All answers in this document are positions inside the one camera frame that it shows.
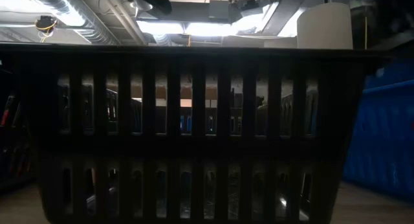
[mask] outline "blue plastic bin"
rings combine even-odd
[[[414,202],[414,63],[366,83],[343,169],[346,181]]]

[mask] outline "light fixture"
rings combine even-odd
[[[232,24],[232,29],[236,32],[248,30],[256,27],[263,18],[263,14],[252,14],[250,16],[242,17]]]
[[[192,36],[229,36],[235,34],[230,24],[190,23],[186,33]]]
[[[286,25],[278,34],[279,37],[295,37],[298,34],[297,21],[299,16],[305,11],[305,8],[299,8],[298,11],[287,21]]]
[[[137,21],[142,32],[150,34],[183,34],[181,23]]]

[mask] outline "laundry basket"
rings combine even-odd
[[[1,55],[19,71],[43,209],[52,223],[329,223],[364,78],[389,59],[348,50],[50,45],[2,45]],[[160,71],[167,87],[165,133],[156,127]],[[142,98],[134,99],[134,109],[136,75]],[[186,134],[183,75],[192,91]],[[243,93],[237,124],[235,75]],[[216,107],[206,101],[210,79],[217,82]],[[259,79],[268,98],[258,111]],[[118,84],[116,91],[108,80]],[[318,98],[310,111],[312,86]],[[282,120],[289,88],[289,118]],[[87,89],[92,99],[85,98]],[[213,122],[207,109],[215,110]],[[137,110],[142,118],[131,121]],[[288,130],[282,135],[281,128]],[[184,172],[190,183],[183,182]]]

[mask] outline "plastic basket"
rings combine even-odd
[[[19,71],[38,151],[43,208],[53,223],[329,223],[364,78],[386,59],[346,50],[2,46],[1,51],[5,63]],[[168,87],[166,134],[157,134],[155,124],[159,70],[166,72]],[[108,95],[111,73],[118,77],[117,96]],[[136,124],[131,121],[131,77],[136,73],[142,76],[143,94],[139,134],[131,131]],[[93,77],[92,132],[85,132],[83,117],[85,74]],[[190,134],[180,133],[181,74],[192,79]],[[234,74],[243,78],[242,107],[235,114],[242,117],[240,135],[231,131]],[[260,111],[265,118],[256,109],[258,74],[265,74],[268,83],[267,104]],[[210,75],[217,78],[218,90],[211,132],[206,131],[206,113],[212,109],[205,102]],[[63,94],[58,86],[62,76],[69,78],[69,91]],[[293,81],[284,122],[282,78]],[[318,83],[315,115],[308,109],[308,79]],[[115,132],[109,131],[113,113]],[[67,131],[61,130],[62,115],[69,118]],[[258,118],[266,123],[262,136],[256,135]],[[288,129],[284,135],[282,128]],[[166,174],[158,176],[159,171]],[[191,175],[187,216],[180,211],[183,172]],[[256,174],[262,182],[253,182]],[[165,179],[162,191],[160,178]],[[237,199],[229,194],[233,188]],[[252,190],[259,190],[261,199]],[[166,199],[159,201],[159,196]],[[211,216],[206,196],[214,197]],[[262,207],[259,215],[252,209],[256,203]],[[165,215],[158,208],[163,205]],[[233,206],[236,214],[230,213]],[[309,220],[300,218],[303,212]]]
[[[414,202],[412,67],[412,63],[393,64],[383,76],[368,79],[343,177]]]
[[[34,163],[14,75],[0,66],[0,193],[33,180]]]

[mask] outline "concrete floor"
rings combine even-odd
[[[48,223],[35,184],[0,197],[0,223]],[[414,206],[342,183],[336,200],[334,224],[414,223]]]

